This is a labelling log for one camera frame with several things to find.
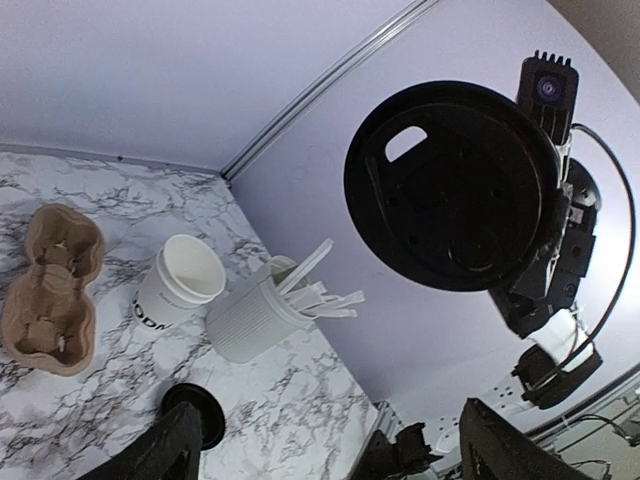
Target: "black round disc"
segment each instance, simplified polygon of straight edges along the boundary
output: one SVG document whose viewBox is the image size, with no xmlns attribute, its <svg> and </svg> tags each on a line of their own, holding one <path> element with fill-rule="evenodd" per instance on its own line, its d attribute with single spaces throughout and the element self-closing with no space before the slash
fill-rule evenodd
<svg viewBox="0 0 640 480">
<path fill-rule="evenodd" d="M 389 142 L 410 127 L 426 138 L 391 161 Z M 365 119 L 344 187 L 358 233 L 385 264 L 423 285 L 475 291 L 531 260 L 558 169 L 553 144 L 514 102 L 478 85 L 431 82 Z"/>
<path fill-rule="evenodd" d="M 226 422 L 222 407 L 213 395 L 193 383 L 179 383 L 171 387 L 162 397 L 160 406 L 162 415 L 168 413 L 180 402 L 190 403 L 200 413 L 201 450 L 209 450 L 218 445 L 224 437 Z"/>
</svg>

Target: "plastic straw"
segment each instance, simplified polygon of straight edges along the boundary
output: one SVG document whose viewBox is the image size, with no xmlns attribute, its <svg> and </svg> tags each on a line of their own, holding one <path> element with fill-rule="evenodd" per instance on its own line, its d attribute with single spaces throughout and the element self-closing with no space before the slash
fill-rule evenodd
<svg viewBox="0 0 640 480">
<path fill-rule="evenodd" d="M 320 299 L 318 303 L 326 303 L 326 297 L 322 296 L 326 292 L 327 288 L 324 286 L 324 283 L 317 282 L 313 285 L 307 285 L 299 288 L 298 290 L 292 290 L 289 293 L 286 293 L 284 295 L 284 299 L 288 303 L 296 303 L 300 298 L 308 295 L 316 295 Z"/>
<path fill-rule="evenodd" d="M 355 310 L 335 310 L 333 308 L 325 309 L 324 306 L 309 308 L 304 311 L 306 315 L 326 317 L 326 318 L 344 318 L 357 317 L 358 312 Z"/>
<path fill-rule="evenodd" d="M 338 298 L 331 302 L 327 302 L 324 305 L 322 305 L 322 308 L 338 309 L 338 308 L 346 307 L 348 305 L 353 305 L 354 303 L 362 303 L 362 302 L 364 302 L 364 293 L 362 293 L 362 290 L 358 290 L 357 292 L 353 292 L 352 294 L 347 295 L 346 297 Z"/>
<path fill-rule="evenodd" d="M 295 287 L 320 261 L 327 256 L 333 246 L 333 240 L 327 238 L 322 244 L 298 265 L 288 276 L 278 285 L 278 293 L 284 295 Z"/>
<path fill-rule="evenodd" d="M 310 307 L 315 307 L 318 305 L 324 305 L 324 301 L 322 297 L 318 295 L 318 293 L 314 292 L 310 289 L 302 289 L 302 295 L 296 296 L 294 299 L 291 299 L 288 303 L 294 310 L 300 311 L 305 310 Z"/>
</svg>

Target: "cup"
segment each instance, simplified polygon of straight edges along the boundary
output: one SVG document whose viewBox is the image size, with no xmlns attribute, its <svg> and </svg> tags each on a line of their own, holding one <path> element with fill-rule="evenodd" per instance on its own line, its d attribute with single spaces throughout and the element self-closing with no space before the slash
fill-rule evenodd
<svg viewBox="0 0 640 480">
<path fill-rule="evenodd" d="M 167 240 L 133 296 L 133 314 L 148 332 L 162 333 L 223 290 L 224 266 L 202 240 L 174 235 Z"/>
<path fill-rule="evenodd" d="M 219 355 L 246 363 L 313 323 L 315 316 L 295 311 L 276 288 L 296 266 L 290 258 L 274 257 L 216 304 L 206 328 Z M 296 287 L 307 284 L 303 278 Z"/>
</svg>

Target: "wire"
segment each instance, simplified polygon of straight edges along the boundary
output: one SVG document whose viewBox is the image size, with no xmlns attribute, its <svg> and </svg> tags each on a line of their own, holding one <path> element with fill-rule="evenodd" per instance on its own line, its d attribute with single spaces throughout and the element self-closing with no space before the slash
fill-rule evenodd
<svg viewBox="0 0 640 480">
<path fill-rule="evenodd" d="M 624 438 L 625 440 L 629 438 L 629 435 L 627 435 L 627 432 L 625 432 L 624 428 L 622 428 L 616 422 L 614 422 L 613 420 L 610 420 L 610 419 L 608 419 L 606 417 L 603 417 L 602 415 L 597 415 L 595 413 L 585 413 L 584 415 L 580 415 L 575 420 L 572 420 L 569 423 L 569 425 L 575 425 L 576 423 L 580 423 L 580 422 L 584 422 L 584 421 L 588 421 L 588 420 L 595 420 L 595 421 L 598 421 L 598 422 L 606 423 L 607 425 L 612 426 L 613 429 L 615 430 L 615 432 L 618 435 L 620 435 L 622 438 Z"/>
<path fill-rule="evenodd" d="M 578 321 L 578 311 L 575 310 L 571 312 L 571 316 L 573 317 L 573 321 L 575 322 L 575 328 L 573 329 L 573 343 L 571 344 L 571 350 L 569 350 L 569 354 L 572 354 L 573 351 L 578 346 L 578 336 L 580 335 L 580 322 Z"/>
<path fill-rule="evenodd" d="M 599 460 L 599 459 L 584 460 L 582 462 L 570 463 L 569 466 L 581 467 L 583 465 L 590 465 L 590 464 L 602 465 L 604 467 L 604 472 L 602 473 L 603 480 L 611 478 L 611 462 L 608 462 L 607 460 Z"/>
<path fill-rule="evenodd" d="M 617 414 L 615 417 L 613 417 L 612 419 L 610 419 L 611 421 L 615 421 L 620 417 L 623 417 L 624 415 L 626 415 L 627 413 L 629 413 L 631 410 L 636 409 L 637 406 L 636 405 L 631 405 L 627 408 L 625 408 L 622 412 L 620 412 L 619 414 Z M 585 441 L 586 439 L 588 439 L 589 437 L 591 437 L 592 435 L 595 435 L 596 433 L 598 433 L 600 430 L 602 430 L 603 428 L 605 428 L 607 426 L 607 424 L 603 424 L 602 426 L 593 429 L 592 431 L 590 431 L 589 433 L 583 435 L 582 437 L 578 438 L 577 440 L 574 440 L 573 442 L 571 442 L 569 445 L 565 445 L 564 447 L 562 447 L 561 449 L 559 449 L 556 453 L 562 453 L 565 452 L 573 447 L 575 447 L 576 445 L 578 445 L 579 443 Z"/>
<path fill-rule="evenodd" d="M 534 392 L 540 389 L 540 387 L 544 386 L 549 380 L 552 380 L 553 378 L 555 378 L 555 376 L 558 373 L 560 373 L 560 371 L 562 371 L 564 367 L 566 367 L 569 363 L 571 363 L 571 361 L 574 358 L 576 358 L 580 353 L 582 353 L 582 351 L 585 348 L 587 348 L 589 344 L 592 344 L 594 342 L 595 338 L 598 336 L 598 334 L 604 327 L 605 323 L 611 316 L 611 312 L 613 311 L 614 307 L 618 303 L 618 300 L 620 299 L 620 295 L 622 294 L 622 289 L 624 288 L 624 285 L 627 281 L 627 277 L 629 276 L 629 270 L 631 270 L 631 264 L 633 262 L 633 254 L 636 247 L 636 204 L 635 204 L 635 200 L 633 199 L 633 191 L 631 189 L 631 184 L 629 183 L 629 179 L 627 178 L 627 175 L 624 173 L 624 169 L 622 168 L 622 164 L 620 163 L 620 160 L 618 160 L 618 157 L 616 157 L 615 153 L 613 153 L 613 150 L 611 150 L 611 147 L 607 145 L 607 143 L 600 137 L 600 135 L 598 135 L 596 132 L 591 130 L 589 127 L 582 125 L 580 123 L 574 123 L 573 125 L 571 125 L 571 129 L 586 133 L 598 145 L 600 145 L 600 147 L 609 156 L 609 159 L 613 163 L 613 166 L 616 168 L 616 171 L 620 176 L 620 180 L 622 180 L 625 192 L 627 194 L 627 200 L 629 202 L 629 223 L 630 223 L 629 250 L 627 253 L 627 261 L 625 263 L 624 270 L 622 272 L 622 277 L 620 278 L 620 282 L 618 283 L 618 287 L 616 288 L 616 291 L 613 294 L 611 301 L 609 302 L 609 306 L 607 307 L 604 314 L 602 315 L 602 318 L 593 329 L 593 332 L 591 332 L 591 334 L 587 336 L 586 340 L 582 342 L 582 344 L 578 348 L 576 348 L 573 352 L 571 352 L 571 354 L 569 354 L 567 358 L 565 358 L 562 362 L 560 362 L 560 364 L 558 364 L 555 368 L 553 368 L 551 371 L 545 374 L 540 380 L 538 380 L 531 387 L 530 391 L 534 391 Z"/>
</svg>

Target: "white marble surface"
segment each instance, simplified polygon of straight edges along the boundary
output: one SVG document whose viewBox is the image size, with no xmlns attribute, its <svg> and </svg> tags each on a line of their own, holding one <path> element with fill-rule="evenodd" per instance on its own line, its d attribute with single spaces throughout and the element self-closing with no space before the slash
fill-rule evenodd
<svg viewBox="0 0 640 480">
<path fill-rule="evenodd" d="M 87 370 L 62 378 L 0 351 L 0 478 L 67 480 L 89 471 L 151 424 L 162 394 L 178 381 L 205 386 L 227 417 L 225 439 L 201 459 L 201 478 L 345 478 L 375 411 L 315 327 L 244 365 L 210 347 L 206 309 L 153 340 L 135 329 L 132 289 L 169 236 L 188 233 L 214 247 L 228 288 L 268 258 L 222 180 L 0 153 L 2 299 L 25 270 L 31 215 L 52 202 L 88 215 L 107 241 L 102 272 L 89 287 L 96 352 Z"/>
</svg>

